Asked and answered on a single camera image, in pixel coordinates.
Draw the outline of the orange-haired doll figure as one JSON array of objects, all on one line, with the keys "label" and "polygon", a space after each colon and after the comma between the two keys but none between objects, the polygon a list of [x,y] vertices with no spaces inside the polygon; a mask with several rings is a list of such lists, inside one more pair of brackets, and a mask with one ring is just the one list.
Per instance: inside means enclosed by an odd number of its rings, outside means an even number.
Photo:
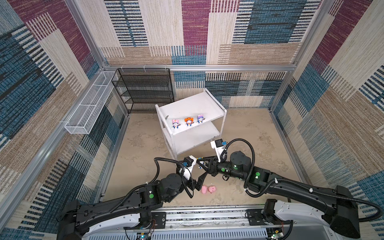
[{"label": "orange-haired doll figure", "polygon": [[192,124],[194,123],[194,118],[193,117],[187,117],[185,118],[185,123],[188,127],[191,127]]}]

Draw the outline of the purple penguin toy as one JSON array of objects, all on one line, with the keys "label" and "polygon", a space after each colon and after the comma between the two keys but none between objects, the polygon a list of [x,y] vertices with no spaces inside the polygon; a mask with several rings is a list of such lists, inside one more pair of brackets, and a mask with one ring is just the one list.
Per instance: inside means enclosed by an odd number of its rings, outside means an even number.
[{"label": "purple penguin toy", "polygon": [[204,120],[205,120],[205,117],[203,114],[197,116],[198,124],[202,124]]}]

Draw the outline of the pink-haired doll figure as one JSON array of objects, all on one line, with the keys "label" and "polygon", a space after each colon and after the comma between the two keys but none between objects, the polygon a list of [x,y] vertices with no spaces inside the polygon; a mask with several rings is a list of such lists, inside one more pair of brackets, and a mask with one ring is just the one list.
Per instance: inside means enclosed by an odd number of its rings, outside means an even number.
[{"label": "pink-haired doll figure", "polygon": [[180,126],[180,121],[178,119],[173,119],[172,120],[172,126],[174,129],[178,129]]}]

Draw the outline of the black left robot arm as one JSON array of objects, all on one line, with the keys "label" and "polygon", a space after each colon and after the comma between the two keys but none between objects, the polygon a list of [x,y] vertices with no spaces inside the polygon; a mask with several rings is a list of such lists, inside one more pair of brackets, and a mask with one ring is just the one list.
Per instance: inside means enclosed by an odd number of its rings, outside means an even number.
[{"label": "black left robot arm", "polygon": [[[146,227],[152,222],[152,211],[164,203],[170,203],[182,192],[193,198],[194,190],[201,190],[206,174],[198,180],[192,178],[192,168],[196,163],[192,158],[183,162],[167,158],[155,158],[155,177],[149,182],[131,189],[125,196],[96,204],[82,205],[74,200],[68,203],[59,215],[58,240],[80,240],[95,228],[105,228],[119,221],[128,223],[127,217],[138,217],[134,226]],[[176,172],[158,180],[160,162],[176,165]]]}]

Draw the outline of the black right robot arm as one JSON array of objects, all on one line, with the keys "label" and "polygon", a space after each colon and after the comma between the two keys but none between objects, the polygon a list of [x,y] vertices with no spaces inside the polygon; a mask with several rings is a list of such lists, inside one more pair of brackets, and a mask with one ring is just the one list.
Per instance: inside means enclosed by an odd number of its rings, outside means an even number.
[{"label": "black right robot arm", "polygon": [[282,201],[266,200],[263,215],[267,220],[314,222],[344,237],[358,239],[360,223],[379,219],[384,214],[379,205],[354,198],[345,187],[311,186],[256,167],[255,150],[247,140],[237,138],[227,143],[219,139],[212,143],[216,155],[197,159],[207,175],[221,174],[224,180],[244,181],[245,192],[252,198],[270,194],[299,202],[290,207]]}]

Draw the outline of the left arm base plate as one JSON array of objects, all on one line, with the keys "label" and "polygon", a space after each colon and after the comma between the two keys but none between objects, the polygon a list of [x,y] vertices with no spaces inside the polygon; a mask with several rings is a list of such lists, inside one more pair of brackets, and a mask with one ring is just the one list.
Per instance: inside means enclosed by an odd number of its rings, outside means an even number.
[{"label": "left arm base plate", "polygon": [[141,222],[134,227],[123,227],[124,230],[139,230],[139,229],[150,229],[154,226],[154,229],[164,229],[166,227],[167,213],[166,212],[151,212],[151,219],[148,222]]}]

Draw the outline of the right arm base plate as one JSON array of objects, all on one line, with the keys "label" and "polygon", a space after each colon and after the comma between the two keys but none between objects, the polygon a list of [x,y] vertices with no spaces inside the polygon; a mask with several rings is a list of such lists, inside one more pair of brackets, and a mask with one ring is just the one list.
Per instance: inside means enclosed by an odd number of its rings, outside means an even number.
[{"label": "right arm base plate", "polygon": [[263,209],[248,209],[245,212],[245,218],[249,221],[250,226],[290,225],[290,221],[282,221],[278,219],[274,214],[264,214]]}]

